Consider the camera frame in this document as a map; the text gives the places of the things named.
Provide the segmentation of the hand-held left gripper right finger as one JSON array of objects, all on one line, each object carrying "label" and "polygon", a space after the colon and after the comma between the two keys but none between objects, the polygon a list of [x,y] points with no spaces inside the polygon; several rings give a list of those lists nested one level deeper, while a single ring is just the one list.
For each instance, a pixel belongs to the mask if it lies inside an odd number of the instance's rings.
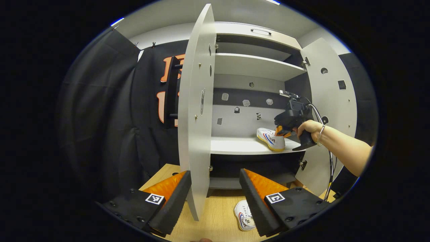
[{"label": "hand-held left gripper right finger", "polygon": [[260,236],[292,230],[330,205],[304,188],[289,189],[248,169],[240,170],[239,182]]}]

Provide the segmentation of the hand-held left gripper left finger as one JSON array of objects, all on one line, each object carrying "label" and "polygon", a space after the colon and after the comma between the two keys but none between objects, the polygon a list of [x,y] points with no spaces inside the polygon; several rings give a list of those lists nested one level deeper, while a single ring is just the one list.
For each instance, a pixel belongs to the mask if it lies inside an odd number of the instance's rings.
[{"label": "hand-held left gripper left finger", "polygon": [[98,206],[134,230],[166,237],[178,222],[190,188],[191,172],[186,170],[143,191],[129,189]]}]

